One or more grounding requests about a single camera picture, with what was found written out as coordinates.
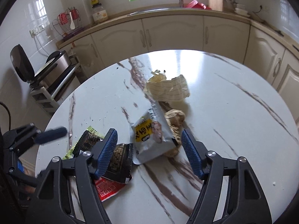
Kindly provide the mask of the cream lined paper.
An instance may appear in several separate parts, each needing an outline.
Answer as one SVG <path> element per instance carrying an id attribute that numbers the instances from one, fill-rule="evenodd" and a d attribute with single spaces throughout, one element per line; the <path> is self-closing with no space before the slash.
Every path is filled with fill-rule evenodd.
<path id="1" fill-rule="evenodd" d="M 182 74 L 170 80 L 164 72 L 159 70 L 152 71 L 151 74 L 152 77 L 146 81 L 143 91 L 155 101 L 180 102 L 191 95 L 187 81 Z"/>

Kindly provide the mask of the green snack packet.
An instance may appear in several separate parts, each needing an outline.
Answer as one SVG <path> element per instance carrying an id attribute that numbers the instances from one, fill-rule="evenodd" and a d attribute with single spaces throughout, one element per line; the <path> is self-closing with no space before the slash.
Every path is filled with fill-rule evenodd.
<path id="1" fill-rule="evenodd" d="M 97 142 L 103 141 L 104 136 L 89 126 L 81 135 L 77 143 L 63 157 L 63 160 L 72 159 L 85 151 L 90 151 Z"/>

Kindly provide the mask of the brown ginger root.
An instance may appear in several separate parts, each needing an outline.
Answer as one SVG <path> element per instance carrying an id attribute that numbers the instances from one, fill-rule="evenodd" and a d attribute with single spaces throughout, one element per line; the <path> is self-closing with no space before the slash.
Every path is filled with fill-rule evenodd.
<path id="1" fill-rule="evenodd" d="M 184 120 L 186 118 L 186 115 L 181 110 L 172 109 L 169 110 L 164 114 L 166 121 L 173 132 L 174 139 L 176 141 L 175 148 L 169 150 L 168 152 L 164 153 L 166 157 L 174 158 L 179 154 L 179 148 L 181 146 L 181 138 L 180 133 L 182 130 L 182 126 L 184 123 Z"/>

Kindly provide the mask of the cream base cabinets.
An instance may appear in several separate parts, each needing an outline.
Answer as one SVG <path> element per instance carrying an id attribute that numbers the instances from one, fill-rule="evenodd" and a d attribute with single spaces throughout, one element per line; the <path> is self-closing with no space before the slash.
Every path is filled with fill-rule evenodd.
<path id="1" fill-rule="evenodd" d="M 221 55 L 263 77 L 298 118 L 298 44 L 252 19 L 198 9 L 133 13 L 90 27 L 57 43 L 85 45 L 101 66 L 146 52 L 186 49 Z"/>

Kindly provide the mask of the black snack wrapper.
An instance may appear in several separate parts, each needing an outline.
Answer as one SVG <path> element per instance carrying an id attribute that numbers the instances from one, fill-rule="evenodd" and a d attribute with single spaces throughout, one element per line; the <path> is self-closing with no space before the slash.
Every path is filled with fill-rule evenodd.
<path id="1" fill-rule="evenodd" d="M 118 183 L 128 184 L 132 179 L 132 156 L 133 144 L 117 144 L 103 177 Z"/>

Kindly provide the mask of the red basin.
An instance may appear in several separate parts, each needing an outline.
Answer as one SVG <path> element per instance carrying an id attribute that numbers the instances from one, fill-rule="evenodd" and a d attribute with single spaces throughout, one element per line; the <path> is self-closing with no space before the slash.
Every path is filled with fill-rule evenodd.
<path id="1" fill-rule="evenodd" d="M 202 10 L 211 10 L 210 7 L 205 5 L 204 3 L 200 3 L 197 0 L 193 0 L 187 5 L 184 6 L 185 8 L 193 8 L 193 9 L 202 9 Z"/>

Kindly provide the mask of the silver yellow snack pouch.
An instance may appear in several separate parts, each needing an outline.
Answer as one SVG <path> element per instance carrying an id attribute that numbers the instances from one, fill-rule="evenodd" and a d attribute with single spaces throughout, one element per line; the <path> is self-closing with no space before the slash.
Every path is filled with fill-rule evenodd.
<path id="1" fill-rule="evenodd" d="M 156 101 L 130 126 L 133 163 L 136 165 L 151 161 L 178 146 L 164 112 Z"/>

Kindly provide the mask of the silver rice cooker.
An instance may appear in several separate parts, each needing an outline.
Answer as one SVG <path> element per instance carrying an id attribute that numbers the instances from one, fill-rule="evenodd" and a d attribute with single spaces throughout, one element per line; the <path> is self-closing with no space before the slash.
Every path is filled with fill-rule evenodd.
<path id="1" fill-rule="evenodd" d="M 37 72 L 33 69 L 21 45 L 12 48 L 10 59 L 19 78 L 28 83 L 31 88 L 53 88 L 59 85 L 73 69 L 66 51 L 53 52 Z"/>

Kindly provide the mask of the glass jar yellow label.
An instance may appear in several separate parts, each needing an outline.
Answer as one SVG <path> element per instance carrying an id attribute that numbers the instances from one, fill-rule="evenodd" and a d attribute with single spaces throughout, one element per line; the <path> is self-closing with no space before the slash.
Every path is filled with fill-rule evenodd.
<path id="1" fill-rule="evenodd" d="M 91 5 L 92 17 L 95 24 L 99 24 L 108 20 L 108 14 L 99 0 L 91 0 Z"/>

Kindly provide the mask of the stack of white dishes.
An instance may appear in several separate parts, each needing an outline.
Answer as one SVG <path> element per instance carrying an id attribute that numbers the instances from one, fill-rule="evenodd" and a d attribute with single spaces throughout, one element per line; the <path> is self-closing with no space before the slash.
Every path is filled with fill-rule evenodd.
<path id="1" fill-rule="evenodd" d="M 235 13 L 240 16 L 243 16 L 243 17 L 247 17 L 247 18 L 250 17 L 249 12 L 246 10 L 245 6 L 242 4 L 236 4 Z"/>

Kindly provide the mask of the red snack packet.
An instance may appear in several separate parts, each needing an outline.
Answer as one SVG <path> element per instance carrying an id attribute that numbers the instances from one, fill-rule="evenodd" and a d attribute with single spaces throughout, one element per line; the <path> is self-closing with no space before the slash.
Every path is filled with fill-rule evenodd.
<path id="1" fill-rule="evenodd" d="M 99 178 L 94 183 L 101 202 L 115 196 L 126 186 L 126 184 L 111 181 L 106 178 Z"/>

